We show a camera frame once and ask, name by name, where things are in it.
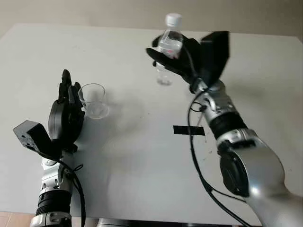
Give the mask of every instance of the white table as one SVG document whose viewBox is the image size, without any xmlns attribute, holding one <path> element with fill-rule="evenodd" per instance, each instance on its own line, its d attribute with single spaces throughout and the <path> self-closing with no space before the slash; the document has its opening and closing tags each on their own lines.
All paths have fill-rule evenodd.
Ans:
<svg viewBox="0 0 303 227">
<path fill-rule="evenodd" d="M 110 115 L 85 118 L 75 164 L 88 217 L 235 224 L 208 197 L 189 153 L 186 125 L 192 94 L 178 76 L 156 83 L 145 47 L 159 30 L 79 26 L 14 26 L 0 40 L 0 210 L 34 213 L 41 158 L 21 146 L 12 129 L 26 119 L 47 128 L 63 69 L 72 81 L 107 89 Z M 200 38 L 206 32 L 184 32 Z M 231 58 L 222 80 L 248 126 L 279 155 L 290 191 L 303 194 L 302 43 L 295 37 L 231 34 Z M 217 189 L 222 183 L 214 138 L 196 138 L 197 158 Z M 218 196 L 247 222 L 258 219 L 245 204 Z M 80 215 L 79 198 L 71 214 Z"/>
</svg>

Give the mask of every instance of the robotic arm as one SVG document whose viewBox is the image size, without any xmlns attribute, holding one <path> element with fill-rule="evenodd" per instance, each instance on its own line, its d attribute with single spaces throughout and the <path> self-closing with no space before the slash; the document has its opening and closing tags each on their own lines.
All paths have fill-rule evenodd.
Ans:
<svg viewBox="0 0 303 227">
<path fill-rule="evenodd" d="M 196 102 L 202 105 L 216 138 L 226 188 L 243 197 L 264 227 L 302 227 L 302 197 L 287 190 L 278 156 L 245 125 L 219 80 L 229 58 L 229 33 L 213 32 L 200 43 L 184 36 L 179 59 L 151 48 L 146 51 L 167 70 L 181 75 L 190 91 L 198 94 Z"/>
<path fill-rule="evenodd" d="M 43 177 L 38 199 L 36 216 L 31 227 L 71 227 L 70 203 L 73 185 L 81 199 L 81 226 L 85 224 L 84 195 L 81 184 L 74 173 L 74 144 L 78 138 L 84 119 L 78 96 L 80 84 L 71 84 L 68 70 L 63 71 L 59 86 L 59 97 L 54 101 L 49 115 L 48 129 L 32 121 L 25 121 L 14 133 L 21 144 L 41 155 Z"/>
</svg>

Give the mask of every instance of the empty cup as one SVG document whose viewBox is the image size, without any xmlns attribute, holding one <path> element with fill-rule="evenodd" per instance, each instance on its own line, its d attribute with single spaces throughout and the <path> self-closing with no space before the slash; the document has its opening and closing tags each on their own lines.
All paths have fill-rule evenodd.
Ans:
<svg viewBox="0 0 303 227">
<path fill-rule="evenodd" d="M 100 84 L 86 84 L 78 91 L 80 101 L 91 119 L 101 119 L 108 115 L 109 108 L 105 88 Z"/>
</svg>

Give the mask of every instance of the white bottle cap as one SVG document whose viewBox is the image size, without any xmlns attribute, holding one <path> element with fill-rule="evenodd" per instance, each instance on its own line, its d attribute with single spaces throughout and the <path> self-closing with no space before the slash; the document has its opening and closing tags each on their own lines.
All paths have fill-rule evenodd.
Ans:
<svg viewBox="0 0 303 227">
<path fill-rule="evenodd" d="M 178 13 L 169 13 L 165 17 L 165 23 L 170 27 L 177 27 L 181 24 L 182 16 Z"/>
</svg>

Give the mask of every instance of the black cable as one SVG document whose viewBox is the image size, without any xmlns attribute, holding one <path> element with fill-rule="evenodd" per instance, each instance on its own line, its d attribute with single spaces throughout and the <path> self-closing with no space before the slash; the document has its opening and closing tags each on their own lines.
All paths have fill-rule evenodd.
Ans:
<svg viewBox="0 0 303 227">
<path fill-rule="evenodd" d="M 191 58 L 191 55 L 188 51 L 188 49 L 186 47 L 184 47 L 187 55 L 188 55 L 188 59 L 189 59 L 189 63 L 190 63 L 190 67 L 191 67 L 191 70 L 192 70 L 192 73 L 194 76 L 196 76 L 196 71 L 195 71 L 195 67 L 194 67 L 194 62 Z M 235 213 L 233 213 L 231 210 L 229 210 L 227 207 L 225 207 L 220 201 L 217 200 L 217 198 L 212 194 L 212 191 L 215 191 L 217 193 L 220 193 L 222 195 L 225 195 L 225 196 L 228 196 L 230 198 L 233 198 L 233 199 L 236 199 L 236 200 L 240 200 L 236 197 L 233 197 L 233 196 L 230 196 L 230 195 L 227 195 L 225 193 L 222 193 L 218 190 L 216 190 L 214 187 L 212 187 L 206 180 L 205 178 L 203 177 L 202 173 L 201 173 L 201 170 L 200 170 L 200 167 L 199 167 L 199 164 L 198 164 L 198 161 L 197 161 L 197 158 L 196 158 L 196 154 L 195 154 L 195 148 L 194 148 L 194 143 L 193 143 L 193 139 L 194 139 L 194 136 L 192 135 L 191 131 L 190 131 L 190 111 L 192 110 L 192 106 L 193 104 L 195 103 L 195 101 L 202 95 L 204 94 L 205 92 L 208 91 L 208 89 L 210 88 L 211 86 L 207 87 L 206 89 L 200 91 L 196 96 L 195 98 L 192 100 L 192 102 L 190 103 L 189 105 L 189 108 L 188 108 L 188 111 L 187 111 L 187 130 L 188 130 L 188 135 L 189 135 L 189 142 L 190 142 L 190 151 L 191 151 L 191 155 L 192 155 L 192 159 L 193 159 L 193 162 L 194 162 L 194 165 L 195 165 L 195 168 L 198 172 L 198 175 L 200 177 L 200 180 L 201 180 L 201 183 L 202 185 L 204 186 L 206 192 L 209 194 L 209 196 L 212 198 L 212 200 L 221 208 L 223 209 L 226 213 L 228 213 L 230 216 L 232 216 L 234 219 L 236 219 L 238 222 L 240 222 L 242 225 L 246 226 L 246 227 L 251 227 L 250 224 L 248 224 L 247 222 L 245 222 L 243 219 L 241 219 L 239 216 L 237 216 Z"/>
<path fill-rule="evenodd" d="M 202 120 L 202 117 L 203 117 L 203 111 L 200 111 L 200 112 L 201 112 L 201 116 L 199 117 L 199 120 L 198 120 L 198 123 L 197 123 L 197 127 L 199 126 L 199 124 L 200 124 L 200 122 L 201 122 L 201 120 Z M 223 193 L 223 192 L 221 192 L 221 191 L 215 189 L 214 187 L 212 187 L 212 189 L 213 189 L 213 191 L 215 191 L 215 192 L 217 192 L 217 193 L 219 193 L 219 194 L 221 194 L 221 195 L 224 195 L 224 196 L 229 197 L 229 198 L 231 198 L 231 199 L 235 199 L 235 200 L 238 200 L 238 201 L 241 201 L 241 202 L 246 203 L 245 200 L 242 200 L 242 199 L 239 199 L 239 198 L 237 198 L 237 197 L 234 197 L 234 196 L 225 194 L 225 193 Z"/>
<path fill-rule="evenodd" d="M 200 105 L 199 110 L 195 110 L 195 109 L 193 109 L 193 107 L 191 107 L 190 110 L 192 110 L 192 111 L 194 111 L 194 112 L 196 112 L 196 113 L 201 113 L 201 112 L 202 112 L 202 105 L 201 105 L 201 103 L 199 103 L 199 102 L 194 102 L 194 104 L 199 104 L 199 105 Z"/>
<path fill-rule="evenodd" d="M 81 170 L 83 167 L 84 167 L 83 164 L 78 165 L 76 168 L 74 168 L 74 172 Z"/>
<path fill-rule="evenodd" d="M 194 143 L 193 143 L 193 135 L 191 134 L 190 131 L 190 108 L 192 107 L 193 103 L 206 91 L 208 91 L 209 87 L 206 88 L 205 90 L 199 92 L 195 98 L 193 99 L 193 101 L 191 102 L 188 112 L 187 112 L 187 129 L 188 129 L 188 134 L 189 134 L 189 142 L 190 142 L 190 151 L 191 151 L 191 155 L 192 155 L 192 159 L 195 165 L 195 168 L 198 172 L 198 175 L 200 177 L 201 183 L 204 186 L 206 192 L 209 194 L 209 196 L 213 199 L 213 201 L 221 208 L 223 209 L 226 213 L 228 213 L 230 216 L 232 216 L 234 219 L 236 219 L 238 222 L 240 222 L 242 225 L 246 226 L 246 227 L 251 227 L 250 224 L 248 224 L 247 222 L 245 222 L 243 219 L 241 219 L 239 216 L 237 216 L 235 213 L 233 213 L 231 210 L 229 210 L 227 207 L 225 207 L 220 201 L 217 200 L 217 198 L 212 194 L 212 191 L 214 190 L 214 188 L 205 180 L 205 178 L 203 177 L 197 158 L 196 158 L 196 154 L 195 154 L 195 148 L 194 148 Z"/>
<path fill-rule="evenodd" d="M 72 182 L 75 186 L 75 188 L 78 190 L 79 196 L 80 196 L 80 203 L 81 203 L 81 227 L 85 226 L 85 219 L 86 219 L 86 212 L 85 212 L 85 199 L 84 199 L 84 193 L 83 193 L 83 189 L 80 183 L 79 178 L 77 177 L 77 175 L 75 174 L 75 171 L 70 168 L 65 162 L 61 161 L 61 160 L 55 160 L 56 162 L 60 163 L 63 167 L 65 167 L 67 170 L 70 171 L 71 175 L 72 175 Z"/>
</svg>

